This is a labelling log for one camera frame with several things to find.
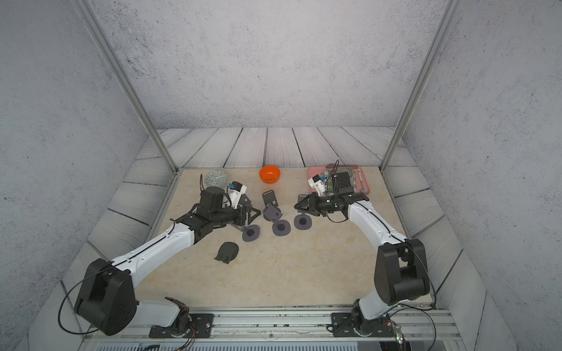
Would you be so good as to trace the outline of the right aluminium frame post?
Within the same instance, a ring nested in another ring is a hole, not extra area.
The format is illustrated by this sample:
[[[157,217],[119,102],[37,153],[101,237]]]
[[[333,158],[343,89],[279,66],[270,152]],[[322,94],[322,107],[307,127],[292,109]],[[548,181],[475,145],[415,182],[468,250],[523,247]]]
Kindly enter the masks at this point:
[[[427,82],[430,78],[433,67],[438,60],[440,52],[443,49],[446,38],[452,28],[455,16],[458,14],[461,3],[461,0],[450,0],[447,3],[441,21],[438,25],[436,34],[430,44],[421,70],[419,71],[418,77],[414,83],[414,87],[408,97],[405,107],[402,110],[402,114],[398,119],[392,139],[382,159],[382,164],[380,166],[380,171],[382,173],[384,173],[390,166],[400,140],[402,139],[402,136],[404,136],[405,130],[407,129],[408,124],[414,115],[416,106],[422,96],[425,86],[427,85]]]

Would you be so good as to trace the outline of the left aluminium frame post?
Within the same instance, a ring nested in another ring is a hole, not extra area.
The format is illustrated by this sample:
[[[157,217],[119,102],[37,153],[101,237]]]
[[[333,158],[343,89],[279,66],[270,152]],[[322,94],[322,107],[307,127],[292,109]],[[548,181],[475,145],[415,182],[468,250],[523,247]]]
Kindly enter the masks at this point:
[[[73,6],[82,19],[86,30],[89,32],[99,52],[102,54],[105,62],[111,69],[119,87],[123,91],[134,112],[139,118],[143,128],[146,130],[151,141],[154,143],[156,150],[164,159],[166,165],[171,170],[172,174],[176,175],[179,172],[179,167],[173,161],[168,148],[162,141],[160,134],[157,132],[154,122],[149,117],[146,108],[140,100],[136,90],[134,89],[130,79],[127,77],[121,62],[119,61],[114,49],[108,41],[99,21],[97,20],[92,8],[88,1],[74,0]]]

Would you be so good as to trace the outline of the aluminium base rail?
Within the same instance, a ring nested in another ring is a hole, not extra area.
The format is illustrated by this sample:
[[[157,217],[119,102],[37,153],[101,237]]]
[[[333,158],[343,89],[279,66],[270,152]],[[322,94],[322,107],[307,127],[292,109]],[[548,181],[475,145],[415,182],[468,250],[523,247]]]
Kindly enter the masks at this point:
[[[81,350],[464,350],[447,310],[411,305],[391,311],[372,336],[334,336],[327,328],[351,314],[349,306],[200,308],[213,314],[207,339],[151,339],[150,327],[128,327],[114,336],[86,337]]]

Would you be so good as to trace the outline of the metal spoon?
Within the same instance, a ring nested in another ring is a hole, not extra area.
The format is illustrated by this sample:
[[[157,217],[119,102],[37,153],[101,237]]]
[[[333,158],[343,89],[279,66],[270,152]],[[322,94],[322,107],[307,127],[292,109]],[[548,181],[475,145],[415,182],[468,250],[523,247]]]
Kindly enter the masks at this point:
[[[357,178],[359,180],[359,189],[360,192],[368,195],[370,193],[370,188],[368,186],[368,183],[364,177],[363,171],[361,168],[357,168]]]

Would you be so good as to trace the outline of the orange bowl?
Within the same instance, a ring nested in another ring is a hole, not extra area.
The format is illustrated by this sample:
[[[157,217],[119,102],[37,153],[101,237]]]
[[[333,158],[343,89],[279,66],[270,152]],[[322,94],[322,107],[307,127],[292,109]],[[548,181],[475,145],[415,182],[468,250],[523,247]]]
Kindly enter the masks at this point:
[[[259,171],[259,177],[265,184],[275,184],[279,181],[280,176],[280,169],[274,165],[267,165]]]

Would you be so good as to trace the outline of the purple stand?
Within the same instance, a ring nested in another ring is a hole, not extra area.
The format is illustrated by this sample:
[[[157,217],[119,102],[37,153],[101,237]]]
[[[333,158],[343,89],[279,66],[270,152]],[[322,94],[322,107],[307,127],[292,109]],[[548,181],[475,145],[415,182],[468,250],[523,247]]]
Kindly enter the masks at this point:
[[[252,201],[246,195],[242,195],[240,197],[239,203],[244,207],[248,207],[248,208],[252,207]]]
[[[286,236],[291,232],[291,224],[285,219],[278,219],[273,223],[272,230],[276,236]]]
[[[258,225],[245,225],[241,227],[241,233],[244,242],[252,242],[259,238],[261,229]]]
[[[299,213],[294,217],[294,227],[298,230],[309,230],[313,225],[310,216],[305,213]]]

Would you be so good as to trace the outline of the pink tray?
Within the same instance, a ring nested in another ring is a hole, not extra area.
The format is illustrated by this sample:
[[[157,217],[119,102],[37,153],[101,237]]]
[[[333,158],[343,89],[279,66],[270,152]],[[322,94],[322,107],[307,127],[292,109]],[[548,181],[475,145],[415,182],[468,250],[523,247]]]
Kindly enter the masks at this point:
[[[309,184],[310,193],[317,192],[316,187],[313,185],[312,178],[318,176],[322,180],[323,194],[332,195],[334,193],[334,186],[332,182],[332,174],[335,170],[334,164],[329,164],[327,166],[316,166],[307,169],[307,178],[310,180]],[[350,178],[351,186],[354,188],[354,192],[361,192],[365,195],[370,194],[370,187],[364,175],[363,169],[358,165],[349,165],[338,167],[336,169],[337,173],[347,173]]]

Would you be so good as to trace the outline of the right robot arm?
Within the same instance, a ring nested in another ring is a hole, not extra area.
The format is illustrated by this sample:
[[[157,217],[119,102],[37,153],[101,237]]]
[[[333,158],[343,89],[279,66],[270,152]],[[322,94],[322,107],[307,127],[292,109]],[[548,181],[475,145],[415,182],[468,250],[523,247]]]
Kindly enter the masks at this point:
[[[294,208],[323,217],[340,212],[377,249],[375,288],[354,307],[359,321],[376,320],[399,304],[429,294],[433,284],[427,271],[424,244],[407,238],[383,219],[366,194],[354,191],[347,173],[334,173],[330,180],[332,191],[328,192],[324,176],[309,178],[307,182],[313,191]]]

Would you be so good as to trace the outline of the brown wooden spoon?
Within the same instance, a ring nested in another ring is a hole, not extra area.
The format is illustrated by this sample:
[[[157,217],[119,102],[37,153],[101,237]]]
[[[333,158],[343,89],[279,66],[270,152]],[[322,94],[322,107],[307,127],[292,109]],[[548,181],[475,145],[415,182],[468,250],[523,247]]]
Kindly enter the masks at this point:
[[[336,165],[335,163],[332,163],[332,164],[328,164],[325,168],[330,171],[339,170],[339,169],[355,170],[358,168],[358,165],[341,165],[341,164]]]

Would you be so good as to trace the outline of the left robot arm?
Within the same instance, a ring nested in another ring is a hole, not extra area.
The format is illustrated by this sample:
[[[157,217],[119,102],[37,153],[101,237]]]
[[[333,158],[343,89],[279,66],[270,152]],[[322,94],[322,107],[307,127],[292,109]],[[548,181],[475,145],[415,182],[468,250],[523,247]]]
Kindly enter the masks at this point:
[[[113,260],[97,259],[86,269],[74,305],[75,313],[98,331],[113,336],[127,327],[154,326],[174,337],[193,325],[190,309],[175,298],[139,301],[136,287],[163,263],[227,225],[244,227],[261,211],[239,205],[219,187],[201,190],[200,200],[170,228],[133,251]]]

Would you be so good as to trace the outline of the aluminium frame post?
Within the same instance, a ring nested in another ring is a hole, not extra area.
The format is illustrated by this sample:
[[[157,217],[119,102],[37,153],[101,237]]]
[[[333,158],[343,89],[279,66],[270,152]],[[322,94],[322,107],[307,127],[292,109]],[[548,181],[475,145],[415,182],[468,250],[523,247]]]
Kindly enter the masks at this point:
[[[418,77],[414,83],[414,87],[408,97],[405,107],[402,110],[402,114],[398,119],[392,139],[382,159],[382,164],[380,166],[380,171],[382,173],[384,173],[390,166],[400,140],[402,139],[402,136],[404,136],[405,130],[407,129],[408,124],[414,115],[416,106],[422,96],[425,86],[427,85],[427,82],[430,78],[433,67],[438,60],[440,52],[443,49],[446,38],[452,28],[455,16],[458,14],[461,3],[461,0],[450,0],[447,3],[441,21],[438,25],[436,34],[430,44],[421,70],[419,71]]]
[[[74,0],[73,6],[82,19],[86,30],[89,32],[99,52],[102,54],[105,62],[111,69],[119,87],[123,91],[134,112],[139,118],[143,128],[146,130],[151,141],[154,143],[156,150],[164,159],[166,165],[171,170],[172,174],[176,175],[179,172],[179,167],[173,161],[168,148],[162,141],[160,134],[157,132],[154,122],[149,117],[146,108],[140,100],[136,90],[134,89],[130,79],[127,77],[121,62],[119,61],[114,49],[108,41],[99,21],[97,20],[92,8],[88,1]]]

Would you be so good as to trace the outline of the green patterned bowl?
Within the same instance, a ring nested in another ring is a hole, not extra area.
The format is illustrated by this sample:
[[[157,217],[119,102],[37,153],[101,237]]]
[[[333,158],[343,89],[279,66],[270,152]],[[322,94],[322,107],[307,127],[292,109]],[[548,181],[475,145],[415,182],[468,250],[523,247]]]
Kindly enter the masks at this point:
[[[205,187],[225,187],[228,184],[228,174],[223,170],[213,170],[203,177]]]

